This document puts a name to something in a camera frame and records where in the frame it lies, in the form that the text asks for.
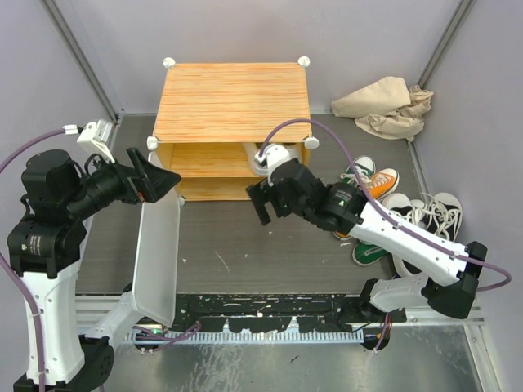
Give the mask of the white cabinet door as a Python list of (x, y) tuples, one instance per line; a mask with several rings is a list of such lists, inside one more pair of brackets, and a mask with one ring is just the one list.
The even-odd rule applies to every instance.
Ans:
[(180, 217), (175, 189), (141, 206), (132, 295), (138, 312), (166, 326), (176, 314)]

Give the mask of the black white sneaker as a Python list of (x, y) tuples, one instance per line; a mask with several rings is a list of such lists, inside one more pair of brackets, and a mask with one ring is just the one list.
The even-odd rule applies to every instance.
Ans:
[(463, 221), (461, 203), (449, 193), (441, 192), (427, 196), (429, 198), (425, 215), (427, 231), (453, 242)]
[(381, 204), (413, 225), (422, 229), (427, 227), (424, 222), (426, 205), (422, 200), (409, 199), (405, 194), (393, 193), (383, 198)]

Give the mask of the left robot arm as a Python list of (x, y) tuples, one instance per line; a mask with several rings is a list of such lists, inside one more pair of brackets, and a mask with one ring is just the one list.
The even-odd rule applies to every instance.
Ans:
[[(8, 269), (23, 288), (29, 332), (29, 366), (16, 391), (91, 391), (103, 385), (118, 344), (142, 320), (172, 324), (180, 175), (130, 148), (130, 166), (100, 163), (87, 173), (62, 149), (34, 155), (21, 181), (25, 213), (7, 238)], [(139, 238), (132, 288), (89, 332), (79, 334), (76, 282), (85, 221), (111, 203), (141, 205), (165, 226)]]

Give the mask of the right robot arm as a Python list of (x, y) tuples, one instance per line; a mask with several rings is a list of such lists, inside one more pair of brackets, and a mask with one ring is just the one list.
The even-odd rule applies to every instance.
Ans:
[(361, 189), (342, 181), (324, 184), (295, 158), (249, 185), (246, 193), (263, 225), (270, 223), (266, 210), (270, 203), (278, 217), (294, 214), (324, 231), (349, 234), (420, 271), (409, 277), (368, 280), (358, 300), (363, 319), (381, 321), (393, 311), (424, 305), (453, 319), (469, 316), (486, 257), (483, 244), (438, 238), (367, 198)]

